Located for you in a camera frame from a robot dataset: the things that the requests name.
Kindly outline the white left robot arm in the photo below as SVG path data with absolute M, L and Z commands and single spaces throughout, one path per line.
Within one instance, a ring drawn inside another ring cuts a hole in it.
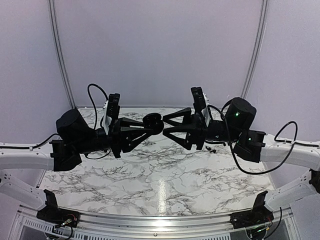
M 128 153 L 154 134 L 152 123 L 144 117 L 136 121 L 126 117 L 111 119 L 106 128 L 88 126 L 77 109 L 64 113 L 56 121 L 56 135 L 34 146 L 17 144 L 0 145 L 0 191 L 19 200 L 44 215 L 53 223 L 63 219 L 55 194 L 48 190 L 36 190 L 20 179 L 6 173 L 7 169 L 41 169 L 67 172 L 82 163 L 81 155 L 111 150 L 115 158 Z

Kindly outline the round black charging case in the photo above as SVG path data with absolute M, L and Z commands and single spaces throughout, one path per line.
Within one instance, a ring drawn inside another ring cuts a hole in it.
M 164 122 L 162 116 L 159 113 L 149 113 L 142 119 L 145 129 L 149 129 L 151 135 L 158 135 L 164 129 Z

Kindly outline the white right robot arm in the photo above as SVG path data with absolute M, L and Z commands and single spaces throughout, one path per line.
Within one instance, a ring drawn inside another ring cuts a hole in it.
M 309 169 L 286 185 L 259 194 L 254 208 L 247 214 L 247 219 L 252 224 L 260 223 L 267 216 L 267 210 L 273 212 L 320 192 L 319 142 L 298 142 L 296 138 L 278 138 L 277 135 L 251 130 L 257 110 L 240 97 L 235 97 L 224 105 L 226 113 L 217 109 L 220 120 L 212 118 L 211 109 L 215 106 L 208 104 L 204 97 L 196 97 L 193 106 L 194 110 L 187 107 L 165 115 L 162 120 L 171 127 L 165 128 L 163 135 L 187 150 L 192 145 L 200 150 L 204 143 L 225 143 L 230 148 L 237 168 L 247 175 L 250 171 L 240 166 L 239 159 L 253 163 L 278 163 L 276 167 L 264 171 L 265 174 L 279 169 L 283 164 Z

